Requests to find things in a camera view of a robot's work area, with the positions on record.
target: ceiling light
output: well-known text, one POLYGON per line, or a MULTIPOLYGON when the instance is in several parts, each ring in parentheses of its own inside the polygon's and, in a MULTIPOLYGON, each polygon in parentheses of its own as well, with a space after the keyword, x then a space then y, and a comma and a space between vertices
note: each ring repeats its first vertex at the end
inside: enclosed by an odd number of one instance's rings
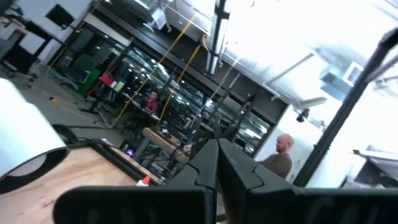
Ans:
POLYGON ((255 133, 254 131, 252 131, 252 130, 250 130, 250 129, 245 129, 244 132, 245 132, 247 135, 251 136, 251 137, 255 137, 255 138, 258 138, 258 139, 261 138, 260 135, 258 135, 257 133, 255 133))
POLYGON ((262 133, 266 133, 268 132, 268 130, 264 127, 264 126, 260 126, 261 132, 262 133))

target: wooden desk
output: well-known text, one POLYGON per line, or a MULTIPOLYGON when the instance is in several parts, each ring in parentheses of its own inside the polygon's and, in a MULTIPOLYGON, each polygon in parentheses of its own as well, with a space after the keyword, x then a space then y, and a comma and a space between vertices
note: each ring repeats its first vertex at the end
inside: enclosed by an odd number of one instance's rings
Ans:
POLYGON ((72 150, 43 177, 0 196, 0 223, 51 224, 56 199, 82 185, 135 186, 136 181, 91 148, 72 150))
MULTIPOLYGON (((150 141, 152 141, 154 144, 159 146, 161 149, 163 149, 165 152, 167 152, 169 155, 171 155, 174 150, 175 146, 166 141, 162 136, 160 136, 160 133, 157 133, 151 128, 144 128, 142 130, 142 134, 150 141)), ((176 137, 172 136, 171 139, 169 139, 170 142, 172 143, 179 143, 180 140, 178 140, 176 137)), ((188 162, 188 157, 185 155, 179 155, 176 157, 176 160, 182 163, 187 163, 188 162)))
POLYGON ((126 153, 118 150, 118 149, 112 149, 116 153, 118 153, 120 156, 122 156, 125 160, 129 161, 133 166, 137 167, 141 172, 145 173, 146 175, 150 175, 150 178, 156 182, 157 184, 161 185, 163 180, 157 178, 155 175, 153 175, 149 170, 147 170, 145 167, 141 166, 138 162, 136 162, 134 159, 130 158, 126 153))

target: white ceiling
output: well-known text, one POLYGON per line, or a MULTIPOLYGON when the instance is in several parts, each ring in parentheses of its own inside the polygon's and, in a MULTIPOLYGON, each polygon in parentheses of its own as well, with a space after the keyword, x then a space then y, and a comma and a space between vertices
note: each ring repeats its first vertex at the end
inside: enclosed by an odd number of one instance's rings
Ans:
MULTIPOLYGON (((209 32, 215 0, 163 3, 171 8, 165 10, 169 23, 180 30, 197 12, 186 33, 191 38, 197 40, 209 32)), ((334 115, 341 103, 320 89, 320 71, 327 65, 320 57, 269 81, 313 49, 322 49, 323 56, 331 60, 340 56, 364 66, 382 36, 397 27, 395 18, 398 10, 385 0, 235 0, 224 60, 232 64, 237 56, 242 57, 236 68, 287 103, 328 97, 322 109, 315 110, 322 114, 332 109, 334 115)))

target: black equipment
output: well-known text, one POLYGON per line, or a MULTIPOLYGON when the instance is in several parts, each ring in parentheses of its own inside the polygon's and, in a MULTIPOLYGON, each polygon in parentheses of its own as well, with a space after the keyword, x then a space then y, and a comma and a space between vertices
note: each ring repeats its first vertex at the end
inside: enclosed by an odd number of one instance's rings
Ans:
POLYGON ((299 116, 297 117, 296 121, 298 121, 299 123, 302 123, 305 121, 305 119, 308 118, 308 116, 310 116, 310 109, 304 109, 299 116))
POLYGON ((220 183, 229 224, 396 223, 398 190, 301 189, 225 139, 209 140, 167 185, 79 187, 55 202, 55 224, 216 223, 220 183))
POLYGON ((6 13, 7 9, 9 9, 13 3, 14 0, 0 1, 0 16, 3 16, 6 13))
POLYGON ((59 4, 56 4, 49 13, 47 13, 46 17, 62 29, 68 28, 75 20, 75 18, 59 4))

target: yellow cable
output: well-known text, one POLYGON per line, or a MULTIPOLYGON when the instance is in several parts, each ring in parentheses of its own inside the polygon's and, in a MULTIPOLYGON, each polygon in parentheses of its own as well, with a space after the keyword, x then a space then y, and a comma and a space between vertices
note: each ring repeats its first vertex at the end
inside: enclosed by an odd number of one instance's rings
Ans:
POLYGON ((69 111, 69 112, 71 112, 71 113, 73 113, 73 114, 75 114, 75 115, 77 115, 79 117, 91 120, 95 125, 97 125, 98 127, 102 128, 102 129, 107 129, 107 127, 104 127, 104 126, 100 125, 95 119, 87 117, 87 116, 84 116, 81 113, 78 113, 78 112, 68 108, 67 106, 62 105, 55 98, 52 100, 52 102, 56 103, 57 105, 61 106, 63 109, 65 109, 65 110, 67 110, 67 111, 69 111))
MULTIPOLYGON (((99 4, 100 4, 101 1, 102 1, 102 0, 99 0, 99 1, 98 1, 98 3, 96 4, 96 6, 90 11, 90 13, 92 13, 92 12, 99 6, 99 4)), ((175 46, 175 44, 177 44, 177 42, 181 39, 181 37, 184 35, 184 33, 186 33, 186 31, 188 30, 188 28, 191 26, 192 21, 196 18, 196 16, 197 16, 197 13, 195 13, 195 14, 193 15, 193 17, 190 19, 189 23, 183 28, 183 30, 181 31, 181 33, 180 33, 180 34, 177 36, 177 38, 174 40, 174 42, 172 43, 172 45, 170 46, 170 48, 167 49, 166 53, 162 56, 162 58, 158 61, 158 63, 162 63, 162 62, 164 61, 164 59, 165 59, 166 56, 170 53, 170 51, 173 49, 173 47, 175 46)), ((85 23, 85 21, 83 21, 83 22, 80 24, 80 26, 78 27, 78 29, 79 29, 81 26, 83 26, 84 23, 85 23)), ((55 60, 52 62, 52 64, 50 65, 49 69, 47 70, 46 75, 49 74, 50 68, 54 65, 54 63, 58 60, 58 58, 61 56, 61 54, 62 54, 65 50, 66 50, 66 47, 64 47, 64 48, 61 50, 61 52, 57 55, 57 57, 55 58, 55 60)), ((150 75, 153 75, 154 72, 155 72, 155 69, 153 69, 153 70, 151 71, 150 75)), ((67 103, 66 101, 61 100, 60 98, 54 98, 54 97, 53 97, 53 100, 52 100, 52 101, 53 101, 54 103, 57 103, 58 105, 60 105, 61 107, 65 108, 66 110, 68 110, 69 112, 71 112, 71 113, 73 113, 73 114, 75 114, 75 115, 78 115, 78 116, 80 116, 80 117, 82 117, 82 118, 86 118, 86 119, 92 120, 96 125, 98 125, 99 127, 103 128, 103 129, 110 129, 110 128, 112 128, 112 127, 119 121, 120 117, 122 116, 122 114, 124 113, 124 111, 127 109, 128 105, 129 105, 129 104, 131 103, 131 101, 134 100, 134 98, 138 95, 138 93, 140 92, 140 90, 142 89, 142 87, 144 87, 144 85, 145 85, 145 83, 148 81, 148 79, 149 79, 149 78, 147 77, 147 78, 142 82, 141 86, 136 90, 135 94, 133 94, 133 96, 130 97, 129 101, 124 105, 122 111, 118 114, 116 120, 110 125, 109 128, 108 128, 108 127, 103 127, 103 126, 101 126, 100 124, 98 124, 98 122, 97 122, 95 119, 89 118, 89 117, 87 117, 87 116, 85 116, 85 115, 82 115, 81 113, 78 113, 78 112, 76 112, 76 111, 74 111, 74 110, 72 110, 72 109, 70 109, 70 108, 68 108, 68 107, 66 107, 66 106, 64 106, 64 105, 62 105, 62 104, 59 103, 58 101, 63 102, 63 103, 65 103, 65 104, 67 104, 67 105, 72 105, 71 103, 67 103)), ((49 93, 47 93, 47 92, 41 90, 40 88, 36 88, 36 89, 38 89, 38 90, 40 90, 40 91, 42 91, 42 92, 44 92, 44 93, 46 93, 46 94, 48 94, 48 95, 51 95, 51 94, 49 94, 49 93)), ((71 93, 67 92, 67 91, 64 90, 63 88, 61 88, 61 89, 62 89, 63 91, 65 91, 66 93, 68 93, 68 95, 72 95, 71 93)))
MULTIPOLYGON (((181 37, 184 35, 184 33, 188 30, 188 28, 191 26, 192 21, 196 18, 197 13, 195 13, 192 18, 189 20, 189 23, 184 27, 184 29, 182 29, 181 33, 178 35, 178 37, 174 40, 174 42, 172 43, 172 45, 169 47, 169 49, 167 49, 166 53, 162 56, 162 58, 158 61, 158 63, 162 63, 163 60, 166 58, 166 56, 170 53, 170 51, 173 49, 173 47, 175 46, 175 44, 181 39, 181 37)), ((151 73, 149 74, 149 76, 153 75, 153 73, 155 72, 155 68, 152 69, 151 73)), ((130 97, 129 101, 124 105, 124 108, 122 109, 122 111, 119 113, 118 117, 116 118, 116 120, 111 124, 110 127, 113 127, 120 119, 120 117, 122 116, 122 114, 124 113, 124 111, 127 109, 127 107, 129 106, 129 104, 131 103, 132 100, 134 100, 134 98, 137 96, 138 92, 141 90, 141 88, 144 86, 144 84, 148 81, 148 77, 145 78, 145 80, 142 82, 142 85, 137 89, 137 91, 135 92, 135 94, 133 94, 132 97, 130 97)))
MULTIPOLYGON (((195 58, 195 56, 196 56, 197 53, 199 52, 199 49, 200 49, 200 46, 196 47, 195 51, 192 53, 192 55, 191 55, 191 57, 189 58, 189 60, 188 60, 188 62, 187 62, 187 64, 186 64, 186 66, 185 66, 184 69, 182 70, 182 72, 181 72, 179 78, 177 79, 177 84, 180 83, 182 77, 183 77, 184 74, 185 74, 185 71, 187 71, 189 65, 192 63, 192 60, 195 58)), ((158 125, 160 124, 160 122, 162 121, 164 112, 165 112, 165 110, 166 110, 167 105, 169 105, 169 102, 170 102, 170 99, 171 99, 171 98, 172 98, 172 92, 170 92, 170 95, 169 95, 169 97, 167 98, 166 104, 163 106, 162 114, 160 114, 159 120, 157 121, 155 128, 157 128, 158 125)))
POLYGON ((203 34, 201 37, 201 41, 203 42, 203 46, 205 47, 207 52, 209 52, 209 49, 207 48, 207 45, 206 45, 206 39, 205 39, 206 36, 207 36, 207 34, 203 34))

